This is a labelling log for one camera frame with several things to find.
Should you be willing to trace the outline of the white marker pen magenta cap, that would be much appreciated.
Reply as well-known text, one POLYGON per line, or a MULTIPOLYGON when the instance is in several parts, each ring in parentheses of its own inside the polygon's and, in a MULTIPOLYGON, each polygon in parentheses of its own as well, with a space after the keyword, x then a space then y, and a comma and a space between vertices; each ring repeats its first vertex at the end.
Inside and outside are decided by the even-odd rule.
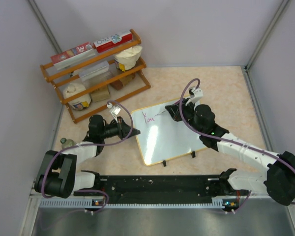
POLYGON ((166 110, 160 111, 159 113, 156 114, 156 116, 159 116, 159 115, 163 114, 164 112, 166 112, 166 110))

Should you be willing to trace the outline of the yellow framed whiteboard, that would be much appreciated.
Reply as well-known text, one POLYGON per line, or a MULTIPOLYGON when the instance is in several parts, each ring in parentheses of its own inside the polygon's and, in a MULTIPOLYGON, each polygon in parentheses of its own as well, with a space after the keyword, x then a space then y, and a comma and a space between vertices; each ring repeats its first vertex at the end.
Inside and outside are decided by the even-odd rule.
POLYGON ((182 121, 172 120, 168 112, 156 116, 178 99, 137 109, 131 112, 133 127, 140 130, 136 136, 143 163, 152 166, 206 149, 199 135, 182 121))

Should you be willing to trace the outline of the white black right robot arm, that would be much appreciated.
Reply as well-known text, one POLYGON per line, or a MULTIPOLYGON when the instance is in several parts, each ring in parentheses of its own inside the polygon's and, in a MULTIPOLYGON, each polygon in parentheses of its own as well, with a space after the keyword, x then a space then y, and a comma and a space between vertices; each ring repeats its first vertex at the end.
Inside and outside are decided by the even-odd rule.
POLYGON ((267 193, 284 206, 295 204, 294 154, 288 151, 279 154, 263 150, 239 139, 215 122, 215 114, 208 105, 194 105, 184 99, 182 105, 167 105, 165 110, 174 121, 183 121, 189 129, 196 132, 206 147, 236 157, 258 170, 258 173, 235 169, 223 172, 219 187, 224 194, 249 190, 267 193))

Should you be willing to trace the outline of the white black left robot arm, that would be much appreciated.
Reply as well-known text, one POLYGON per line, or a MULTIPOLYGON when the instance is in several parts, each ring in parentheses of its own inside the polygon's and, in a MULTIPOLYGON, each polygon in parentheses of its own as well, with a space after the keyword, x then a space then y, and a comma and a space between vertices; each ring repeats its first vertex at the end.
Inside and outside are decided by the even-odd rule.
POLYGON ((139 135, 140 130, 125 123, 122 117, 107 123, 101 115, 89 118, 88 132, 82 142, 61 151, 49 150, 45 153, 34 182, 34 190, 44 197, 68 198, 72 192, 85 189, 91 195, 101 191, 102 184, 90 171, 76 173, 76 166, 87 159, 97 157, 105 140, 119 137, 120 140, 139 135))

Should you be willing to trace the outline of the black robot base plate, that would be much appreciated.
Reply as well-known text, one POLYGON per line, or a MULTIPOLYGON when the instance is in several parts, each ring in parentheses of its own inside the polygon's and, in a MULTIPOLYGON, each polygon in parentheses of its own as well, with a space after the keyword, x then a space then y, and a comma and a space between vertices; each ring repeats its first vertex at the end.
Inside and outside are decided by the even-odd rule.
POLYGON ((111 204, 201 204, 217 196, 245 196, 247 190, 233 190, 218 175, 95 176, 92 188, 75 191, 75 196, 108 194, 111 204))

